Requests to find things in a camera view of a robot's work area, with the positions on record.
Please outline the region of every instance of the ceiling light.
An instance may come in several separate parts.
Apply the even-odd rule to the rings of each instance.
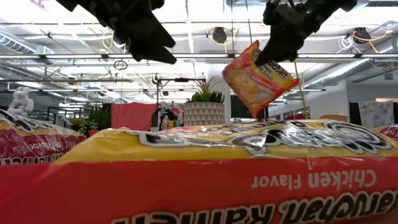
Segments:
[[[68,91],[74,91],[74,90],[43,90],[43,91],[50,91],[50,92],[68,92]]]
[[[40,59],[38,55],[0,55],[0,59]]]
[[[293,90],[291,90],[291,91],[299,92],[300,90],[293,89]],[[310,90],[310,89],[307,89],[307,90],[303,90],[303,92],[309,92],[309,91],[326,91],[326,89],[319,89],[319,90]]]
[[[105,49],[100,49],[99,51],[102,51],[102,52],[105,52],[105,53],[109,54],[109,52],[107,50],[105,50]]]
[[[70,105],[69,103],[60,103],[59,107],[81,108],[81,105]]]
[[[108,55],[109,58],[132,58],[131,54],[111,54]]]
[[[297,58],[353,58],[355,54],[299,54]]]
[[[86,99],[86,98],[83,98],[83,97],[77,97],[77,96],[69,97],[69,99],[71,99],[71,100],[76,100],[76,101],[80,101],[80,102],[89,101],[89,100],[88,100],[88,99]]]
[[[175,58],[228,58],[228,54],[174,54]]]
[[[398,58],[398,54],[362,54],[364,58]]]
[[[102,55],[91,55],[91,54],[81,54],[81,55],[46,55],[48,59],[90,59],[90,58],[102,58]]]
[[[43,86],[41,84],[38,84],[38,83],[35,83],[35,82],[17,82],[17,84],[24,85],[24,86],[29,86],[29,87],[32,87],[32,88],[45,88],[45,86]]]
[[[87,91],[108,91],[104,89],[82,89],[82,90],[77,90],[79,92],[87,92]]]
[[[53,96],[56,96],[56,97],[65,97],[65,96],[62,96],[61,94],[58,94],[58,93],[53,93],[53,92],[49,92],[49,95],[53,95]]]

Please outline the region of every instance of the hanging wire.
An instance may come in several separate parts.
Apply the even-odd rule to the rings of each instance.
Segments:
[[[104,34],[103,34],[103,37],[102,37],[102,45],[103,45],[104,48],[106,48],[106,49],[111,49],[112,46],[113,46],[113,39],[111,39],[111,44],[110,44],[109,46],[107,46],[107,45],[105,44],[105,33],[104,33]]]
[[[303,89],[301,88],[301,79],[299,77],[299,71],[297,70],[296,60],[294,60],[294,69],[296,70],[296,77],[298,79],[298,87],[300,88],[301,100],[303,101],[305,119],[308,119],[307,106],[305,105],[304,92],[303,92]]]
[[[231,0],[231,29],[232,29],[232,54],[235,54],[235,43],[234,43],[234,1]]]
[[[234,43],[234,1],[231,0],[231,28],[232,28],[232,54],[235,54],[235,43]],[[237,103],[237,97],[234,91],[234,123],[236,123],[236,103]]]
[[[248,12],[248,25],[249,25],[249,35],[250,35],[250,45],[253,44],[252,38],[251,38],[251,26],[250,26],[250,17],[249,17],[249,6],[248,6],[248,0],[246,0],[246,10]]]
[[[371,45],[371,47],[373,48],[373,50],[378,54],[379,51],[374,47],[373,43],[371,41],[369,41],[369,44]]]
[[[375,40],[380,40],[380,39],[385,38],[386,35],[389,33],[389,31],[390,31],[390,26],[391,26],[390,24],[387,25],[387,30],[386,30],[386,32],[384,33],[384,35],[382,35],[381,37],[377,37],[377,38],[375,38],[375,39],[364,39],[364,38],[357,37],[357,36],[355,35],[355,34],[357,33],[356,31],[353,32],[353,37],[355,37],[355,38],[358,39],[358,40],[362,40],[362,41],[375,41]]]

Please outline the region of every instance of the white geometric planter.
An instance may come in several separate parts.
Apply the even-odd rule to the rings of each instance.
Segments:
[[[184,104],[184,126],[225,124],[224,104],[196,102]]]

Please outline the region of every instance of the plastic wrapper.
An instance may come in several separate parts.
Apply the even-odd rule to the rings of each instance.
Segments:
[[[108,129],[53,164],[0,166],[0,223],[393,224],[397,156],[330,120]]]
[[[0,110],[0,165],[53,162],[84,139],[71,129]]]
[[[259,67],[254,64],[260,52],[257,40],[223,71],[225,81],[253,116],[299,83],[273,60]]]
[[[392,138],[395,141],[398,141],[398,124],[379,127],[375,128],[374,130]]]

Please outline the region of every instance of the maruchan ramen package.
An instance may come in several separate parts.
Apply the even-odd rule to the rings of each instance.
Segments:
[[[377,132],[380,132],[393,140],[398,141],[398,124],[392,124],[385,127],[379,127],[374,129]]]
[[[71,129],[0,110],[0,165],[53,162],[84,139]]]
[[[259,67],[254,64],[260,52],[255,41],[223,71],[225,81],[253,116],[299,83],[273,60]]]
[[[108,129],[0,166],[0,223],[398,223],[397,147],[330,120]]]

